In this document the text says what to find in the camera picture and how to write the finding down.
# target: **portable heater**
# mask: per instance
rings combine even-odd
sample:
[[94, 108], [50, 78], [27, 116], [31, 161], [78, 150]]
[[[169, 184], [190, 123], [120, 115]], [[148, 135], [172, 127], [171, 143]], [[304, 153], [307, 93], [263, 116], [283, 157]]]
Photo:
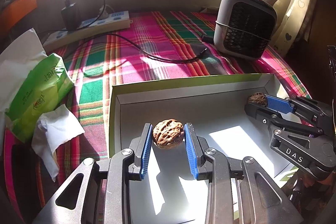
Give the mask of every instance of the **portable heater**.
[[222, 0], [214, 45], [223, 53], [258, 59], [270, 41], [276, 21], [275, 10], [263, 0]]

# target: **walnut shell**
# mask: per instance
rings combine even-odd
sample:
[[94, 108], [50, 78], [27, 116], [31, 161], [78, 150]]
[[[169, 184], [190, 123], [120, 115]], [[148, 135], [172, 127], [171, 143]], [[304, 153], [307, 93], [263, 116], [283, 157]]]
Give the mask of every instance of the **walnut shell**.
[[267, 98], [262, 92], [256, 92], [247, 98], [248, 102], [267, 106]]
[[159, 148], [173, 148], [180, 144], [183, 138], [183, 125], [174, 119], [159, 122], [153, 130], [153, 141]]

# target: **white power strip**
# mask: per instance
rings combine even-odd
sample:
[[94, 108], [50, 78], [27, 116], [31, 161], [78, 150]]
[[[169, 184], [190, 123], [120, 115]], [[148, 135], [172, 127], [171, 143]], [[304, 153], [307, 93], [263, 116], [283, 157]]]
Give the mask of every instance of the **white power strip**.
[[[94, 18], [83, 21], [79, 26], [85, 26], [95, 20]], [[108, 18], [97, 20], [95, 23], [87, 28], [68, 32], [58, 31], [52, 33], [46, 41], [43, 43], [43, 48], [46, 52], [50, 52], [54, 49], [70, 44], [72, 42], [85, 39], [100, 33], [116, 31], [121, 29], [127, 29], [130, 27], [130, 19], [128, 11], [110, 14]]]

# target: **blue gripper pad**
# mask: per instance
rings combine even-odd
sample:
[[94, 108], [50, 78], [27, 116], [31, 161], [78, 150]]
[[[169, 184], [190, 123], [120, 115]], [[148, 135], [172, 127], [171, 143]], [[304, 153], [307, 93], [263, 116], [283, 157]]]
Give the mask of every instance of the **blue gripper pad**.
[[149, 127], [146, 142], [145, 142], [145, 145], [142, 151], [141, 169], [140, 169], [141, 179], [145, 178], [145, 175], [147, 174], [147, 171], [148, 171], [149, 155], [151, 153], [151, 148], [152, 148], [152, 131], [153, 131], [153, 126], [151, 125]]
[[266, 95], [267, 98], [267, 107], [273, 110], [276, 110], [281, 113], [293, 113], [293, 107], [289, 104], [288, 101], [273, 97], [270, 95]]
[[187, 151], [187, 156], [188, 156], [188, 161], [189, 161], [190, 172], [194, 176], [194, 179], [197, 179], [198, 177], [197, 157], [196, 157], [193, 141], [191, 140], [190, 132], [186, 124], [184, 125], [184, 140], [185, 140], [185, 148]]

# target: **colorful striped cloth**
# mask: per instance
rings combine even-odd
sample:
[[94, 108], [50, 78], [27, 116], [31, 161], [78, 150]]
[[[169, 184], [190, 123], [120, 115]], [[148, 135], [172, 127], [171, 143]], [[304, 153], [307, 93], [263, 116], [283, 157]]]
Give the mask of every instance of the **colorful striped cloth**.
[[[195, 57], [201, 35], [214, 35], [215, 15], [183, 12], [149, 12], [130, 14], [131, 27], [117, 33], [135, 42], [146, 51], [169, 59]], [[105, 159], [105, 135], [108, 133], [110, 92], [112, 85], [139, 81], [170, 79], [201, 75], [231, 75], [237, 73], [274, 73], [291, 97], [310, 97], [295, 73], [271, 48], [261, 59], [250, 62], [220, 54], [213, 45], [200, 59], [187, 64], [163, 63], [148, 58], [123, 39], [115, 36], [79, 41], [57, 49], [75, 81], [75, 88], [65, 103], [78, 118], [85, 133], [57, 149], [60, 167], [53, 184], [43, 162], [36, 163], [36, 180], [41, 206], [44, 206], [58, 186], [87, 157]], [[11, 171], [12, 134], [5, 138], [5, 175], [9, 197], [18, 210]]]

